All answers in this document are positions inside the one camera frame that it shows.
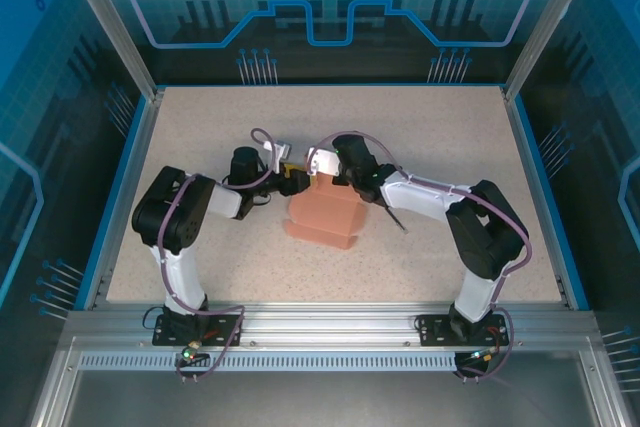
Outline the thin black rod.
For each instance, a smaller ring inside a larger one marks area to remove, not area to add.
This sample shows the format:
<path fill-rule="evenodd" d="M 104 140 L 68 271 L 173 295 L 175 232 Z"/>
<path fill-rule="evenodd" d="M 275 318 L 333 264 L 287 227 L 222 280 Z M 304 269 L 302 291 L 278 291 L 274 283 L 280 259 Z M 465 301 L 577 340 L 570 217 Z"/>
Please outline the thin black rod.
<path fill-rule="evenodd" d="M 400 231 L 403 234 L 407 234 L 408 233 L 408 229 L 400 221 L 400 219 L 394 214 L 394 212 L 392 211 L 392 208 L 389 206 L 389 204 L 384 200 L 381 201 L 381 202 L 382 202 L 382 207 L 384 208 L 385 212 L 389 215 L 389 217 L 393 220 L 394 224 L 400 229 Z"/>

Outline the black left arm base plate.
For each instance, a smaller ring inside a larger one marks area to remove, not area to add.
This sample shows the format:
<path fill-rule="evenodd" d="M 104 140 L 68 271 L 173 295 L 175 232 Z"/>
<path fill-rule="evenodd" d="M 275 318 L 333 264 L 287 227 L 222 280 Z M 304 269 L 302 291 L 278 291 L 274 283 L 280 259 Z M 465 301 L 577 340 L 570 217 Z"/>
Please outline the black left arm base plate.
<path fill-rule="evenodd" d="M 205 347 L 224 347 L 231 339 L 232 347 L 238 346 L 240 334 L 234 330 L 238 315 L 174 316 L 173 312 L 160 314 L 152 332 L 152 345 L 161 347 L 186 347 L 200 342 Z"/>

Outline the blue circuit-print enclosure panel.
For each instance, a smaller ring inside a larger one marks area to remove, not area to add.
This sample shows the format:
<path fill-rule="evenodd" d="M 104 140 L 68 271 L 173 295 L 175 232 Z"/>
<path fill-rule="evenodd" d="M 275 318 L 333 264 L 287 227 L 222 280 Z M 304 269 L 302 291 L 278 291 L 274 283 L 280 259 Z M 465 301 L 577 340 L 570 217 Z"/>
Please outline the blue circuit-print enclosure panel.
<path fill-rule="evenodd" d="M 571 0 L 520 96 L 581 290 L 640 412 L 640 0 Z"/>
<path fill-rule="evenodd" d="M 86 0 L 0 0 L 0 318 L 81 277 L 139 99 Z"/>

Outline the wide aluminium extrusion rail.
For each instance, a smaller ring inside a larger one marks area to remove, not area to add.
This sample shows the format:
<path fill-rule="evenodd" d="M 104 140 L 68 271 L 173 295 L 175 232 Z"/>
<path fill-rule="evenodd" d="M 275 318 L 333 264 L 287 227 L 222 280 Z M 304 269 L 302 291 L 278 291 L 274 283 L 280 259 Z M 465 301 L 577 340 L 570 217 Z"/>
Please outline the wide aluminium extrusion rail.
<path fill-rule="evenodd" d="M 515 352 L 581 351 L 603 345 L 595 316 L 560 303 L 507 303 Z M 76 350 L 133 350 L 151 346 L 143 304 L 106 306 L 68 315 L 59 346 Z M 446 314 L 443 302 L 249 303 L 240 347 L 244 351 L 416 351 L 414 319 Z"/>

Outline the slim aluminium table-edge rail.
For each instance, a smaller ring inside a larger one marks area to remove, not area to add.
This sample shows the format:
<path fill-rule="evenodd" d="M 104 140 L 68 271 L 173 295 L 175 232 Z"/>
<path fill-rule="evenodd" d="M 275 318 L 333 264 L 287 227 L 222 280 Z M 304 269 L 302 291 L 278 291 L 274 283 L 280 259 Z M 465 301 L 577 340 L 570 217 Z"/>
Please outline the slim aluminium table-edge rail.
<path fill-rule="evenodd" d="M 75 300 L 75 311 L 95 307 L 103 277 L 116 266 L 165 90 L 161 86 L 154 100 L 142 97 L 138 103 Z"/>

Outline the brown cardboard box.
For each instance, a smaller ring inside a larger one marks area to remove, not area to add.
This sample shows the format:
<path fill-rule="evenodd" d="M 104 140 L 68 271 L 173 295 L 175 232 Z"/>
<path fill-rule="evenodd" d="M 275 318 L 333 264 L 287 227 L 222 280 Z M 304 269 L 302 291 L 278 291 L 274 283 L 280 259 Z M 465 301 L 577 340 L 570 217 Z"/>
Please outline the brown cardboard box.
<path fill-rule="evenodd" d="M 291 198 L 283 227 L 295 239 L 348 250 L 357 242 L 367 212 L 351 186 L 336 185 L 332 176 L 318 174 L 309 188 Z"/>

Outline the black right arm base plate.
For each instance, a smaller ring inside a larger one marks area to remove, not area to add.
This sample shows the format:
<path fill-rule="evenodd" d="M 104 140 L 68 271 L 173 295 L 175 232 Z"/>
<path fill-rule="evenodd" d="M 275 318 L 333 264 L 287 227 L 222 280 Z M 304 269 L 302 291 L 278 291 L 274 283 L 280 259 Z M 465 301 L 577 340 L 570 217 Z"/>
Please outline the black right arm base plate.
<path fill-rule="evenodd" d="M 461 337 L 451 326 L 448 315 L 423 314 L 414 318 L 413 327 L 422 347 L 507 346 L 508 329 L 505 318 L 490 314 L 470 332 Z"/>

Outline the aluminium upright post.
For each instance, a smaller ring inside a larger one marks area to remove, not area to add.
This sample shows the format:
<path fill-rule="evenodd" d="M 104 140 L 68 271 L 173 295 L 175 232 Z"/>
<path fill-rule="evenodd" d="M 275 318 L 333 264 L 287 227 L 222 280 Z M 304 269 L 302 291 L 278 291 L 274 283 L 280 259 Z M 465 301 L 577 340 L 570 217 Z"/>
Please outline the aluminium upright post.
<path fill-rule="evenodd" d="M 158 87 L 112 0 L 86 0 L 136 87 L 152 105 L 159 106 Z"/>
<path fill-rule="evenodd" d="M 548 0 L 503 89 L 506 103 L 515 101 L 573 0 Z"/>

